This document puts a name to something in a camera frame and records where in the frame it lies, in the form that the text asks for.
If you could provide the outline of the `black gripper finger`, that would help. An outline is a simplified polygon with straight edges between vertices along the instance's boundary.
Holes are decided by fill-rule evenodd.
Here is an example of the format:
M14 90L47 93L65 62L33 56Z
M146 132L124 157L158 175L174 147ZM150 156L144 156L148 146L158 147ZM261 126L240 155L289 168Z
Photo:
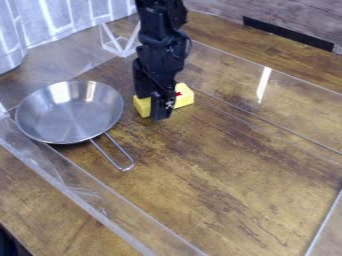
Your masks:
M144 71L141 61L134 60L133 63L133 74L134 74L134 86L137 91L137 96L140 98L148 98L152 96L152 83L150 79Z
M161 93L152 93L152 119L161 121L172 116L177 101L177 92L174 90Z

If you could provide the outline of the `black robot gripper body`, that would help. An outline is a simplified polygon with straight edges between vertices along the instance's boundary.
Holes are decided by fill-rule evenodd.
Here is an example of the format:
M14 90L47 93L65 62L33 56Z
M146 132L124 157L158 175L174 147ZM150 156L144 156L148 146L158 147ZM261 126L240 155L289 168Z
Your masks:
M141 33L140 40L142 45L137 48L137 59L150 79L152 92L176 90L176 76L184 70L189 56L190 37L185 33L176 33L158 39Z

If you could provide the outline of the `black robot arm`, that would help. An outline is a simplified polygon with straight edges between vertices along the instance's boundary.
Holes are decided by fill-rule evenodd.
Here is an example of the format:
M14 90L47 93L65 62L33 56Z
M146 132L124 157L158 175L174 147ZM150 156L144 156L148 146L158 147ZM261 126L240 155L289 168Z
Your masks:
M152 98L152 119L172 116L177 102L177 74L193 47L181 27L188 22L184 0L136 0L141 19L134 60L134 85L140 99Z

